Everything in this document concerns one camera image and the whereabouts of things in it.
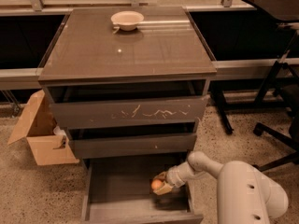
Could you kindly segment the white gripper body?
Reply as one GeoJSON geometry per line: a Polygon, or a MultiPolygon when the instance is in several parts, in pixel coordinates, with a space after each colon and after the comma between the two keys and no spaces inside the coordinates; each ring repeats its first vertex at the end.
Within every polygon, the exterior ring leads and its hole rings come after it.
{"type": "Polygon", "coordinates": [[[185,184],[179,175],[179,170],[177,167],[172,167],[166,172],[165,180],[170,186],[175,188],[180,188],[185,184]]]}

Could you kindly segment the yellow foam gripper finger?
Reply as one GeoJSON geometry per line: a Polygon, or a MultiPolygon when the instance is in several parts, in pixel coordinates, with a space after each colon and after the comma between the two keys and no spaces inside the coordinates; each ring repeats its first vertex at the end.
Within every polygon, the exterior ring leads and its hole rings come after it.
{"type": "Polygon", "coordinates": [[[154,190],[153,192],[157,195],[164,195],[166,193],[169,193],[172,189],[173,189],[173,187],[171,185],[169,185],[166,182],[163,182],[162,186],[160,188],[154,190]]]}
{"type": "Polygon", "coordinates": [[[166,180],[166,175],[167,175],[167,172],[163,171],[163,172],[159,173],[158,175],[156,175],[155,179],[165,181],[166,180]]]}

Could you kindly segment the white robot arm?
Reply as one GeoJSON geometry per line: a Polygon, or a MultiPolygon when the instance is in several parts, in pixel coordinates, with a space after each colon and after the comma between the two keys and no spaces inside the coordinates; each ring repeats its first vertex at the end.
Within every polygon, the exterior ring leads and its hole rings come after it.
{"type": "Polygon", "coordinates": [[[203,173],[217,180],[218,224],[270,224],[287,212],[289,199],[280,184],[246,162],[222,164],[201,151],[191,152],[182,164],[156,175],[151,188],[164,195],[203,173]]]}

